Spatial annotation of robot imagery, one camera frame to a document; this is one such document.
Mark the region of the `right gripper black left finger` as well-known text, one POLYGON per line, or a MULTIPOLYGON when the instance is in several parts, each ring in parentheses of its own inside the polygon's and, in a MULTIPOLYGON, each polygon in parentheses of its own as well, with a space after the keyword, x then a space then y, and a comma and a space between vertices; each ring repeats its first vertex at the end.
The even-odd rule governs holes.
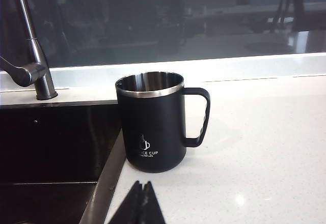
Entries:
POLYGON ((142 195, 143 186, 139 181, 135 181, 108 223, 137 223, 142 195))

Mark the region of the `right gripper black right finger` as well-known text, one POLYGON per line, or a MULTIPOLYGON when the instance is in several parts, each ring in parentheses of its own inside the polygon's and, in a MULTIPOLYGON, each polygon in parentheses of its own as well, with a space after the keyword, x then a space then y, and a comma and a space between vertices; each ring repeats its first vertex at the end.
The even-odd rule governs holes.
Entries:
POLYGON ((142 223, 166 223, 150 181, 143 188, 142 223))

